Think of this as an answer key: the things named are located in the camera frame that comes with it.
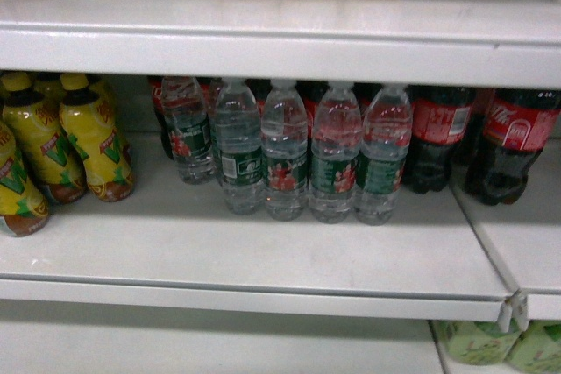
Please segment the dark soda bottle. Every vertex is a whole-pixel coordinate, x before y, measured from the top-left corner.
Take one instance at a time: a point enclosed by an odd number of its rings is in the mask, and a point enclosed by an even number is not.
[[[478,88],[473,102],[472,115],[465,129],[465,135],[454,152],[452,162],[459,166],[469,166],[477,153],[479,138],[485,125],[485,116],[491,107],[494,89]]]
[[[559,115],[561,91],[498,89],[465,191],[486,205],[516,202]]]
[[[160,124],[160,139],[161,145],[164,148],[164,152],[166,153],[167,157],[170,159],[174,158],[174,154],[172,153],[172,146],[169,142],[169,135],[167,134],[167,125],[166,125],[166,118],[164,117],[164,109],[161,105],[161,76],[148,76],[148,83],[150,84],[150,88],[152,90],[152,104],[154,107],[154,114],[158,119],[158,123]]]
[[[418,194],[448,185],[451,158],[465,133],[474,88],[418,87],[413,137],[403,170],[403,184]]]

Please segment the water bottle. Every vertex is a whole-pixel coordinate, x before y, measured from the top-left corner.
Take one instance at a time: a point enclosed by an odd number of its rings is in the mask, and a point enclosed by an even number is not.
[[[278,221],[291,221],[306,206],[308,117],[296,81],[272,84],[261,118],[265,209]]]
[[[330,82],[312,130],[309,207],[320,222],[343,221],[352,209],[362,121],[352,82]]]
[[[411,140],[413,113],[403,85],[386,85],[365,113],[354,210],[368,225],[386,223],[394,212]]]
[[[161,95],[167,133],[181,179],[188,184],[212,180],[215,167],[201,87],[195,78],[165,77]]]
[[[226,206],[237,215],[255,212],[263,196],[261,120],[243,79],[223,78],[217,100],[217,144]]]

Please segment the store shelf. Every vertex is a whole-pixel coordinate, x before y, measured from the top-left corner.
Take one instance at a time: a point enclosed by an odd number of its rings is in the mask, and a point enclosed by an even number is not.
[[[0,299],[496,321],[510,296],[449,190],[404,189],[378,228],[241,217],[217,183],[182,184],[157,135],[131,141],[130,198],[90,194],[0,237]]]
[[[490,258],[508,287],[518,292],[515,315],[530,320],[561,320],[559,177],[561,141],[551,140],[514,205],[487,207],[461,191],[461,177],[453,185]]]
[[[441,374],[425,321],[0,301],[0,371]]]
[[[561,87],[555,0],[0,0],[0,68]]]

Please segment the red bottle label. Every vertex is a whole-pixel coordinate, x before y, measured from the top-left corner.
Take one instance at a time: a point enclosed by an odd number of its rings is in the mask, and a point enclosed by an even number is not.
[[[525,109],[495,98],[483,135],[514,151],[534,152],[543,149],[555,126],[559,110]]]
[[[449,107],[419,99],[415,102],[413,134],[426,142],[450,145],[464,137],[472,107]]]

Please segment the shelf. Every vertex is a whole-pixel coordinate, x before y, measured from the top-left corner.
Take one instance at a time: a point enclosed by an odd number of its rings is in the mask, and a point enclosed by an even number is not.
[[[4,69],[561,87],[556,0],[0,0],[0,17]]]
[[[275,222],[232,215],[215,182],[182,184],[157,135],[131,143],[130,198],[90,194],[0,237],[0,299],[496,321],[510,296],[450,190],[403,189],[379,228]]]
[[[425,321],[0,301],[0,338],[3,374],[442,373]]]
[[[518,292],[515,315],[530,320],[561,320],[560,176],[561,141],[551,140],[530,169],[528,187],[514,205],[481,205],[462,192],[461,177],[453,183],[490,258],[509,289]]]

